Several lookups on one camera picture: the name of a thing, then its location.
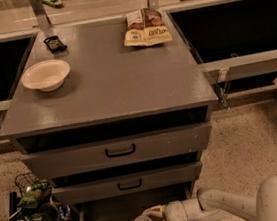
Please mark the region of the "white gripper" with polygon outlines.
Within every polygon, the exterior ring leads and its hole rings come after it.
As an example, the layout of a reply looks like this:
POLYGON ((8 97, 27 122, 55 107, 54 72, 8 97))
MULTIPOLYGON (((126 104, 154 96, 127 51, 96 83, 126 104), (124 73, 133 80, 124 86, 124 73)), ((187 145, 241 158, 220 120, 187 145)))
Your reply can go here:
POLYGON ((144 210, 142 216, 162 219, 166 216, 166 221, 188 221, 188 216, 182 202, 177 200, 169 202, 168 205, 156 205, 144 210))

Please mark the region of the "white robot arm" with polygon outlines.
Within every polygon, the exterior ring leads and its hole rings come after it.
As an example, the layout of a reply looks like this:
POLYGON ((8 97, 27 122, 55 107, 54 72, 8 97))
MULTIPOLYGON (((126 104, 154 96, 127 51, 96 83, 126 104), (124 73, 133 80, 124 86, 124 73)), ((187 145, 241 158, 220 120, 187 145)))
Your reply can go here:
POLYGON ((261 183, 256 197, 201 188, 191 199, 152 206, 135 221, 215 221, 221 211, 245 221, 277 221, 277 175, 261 183))

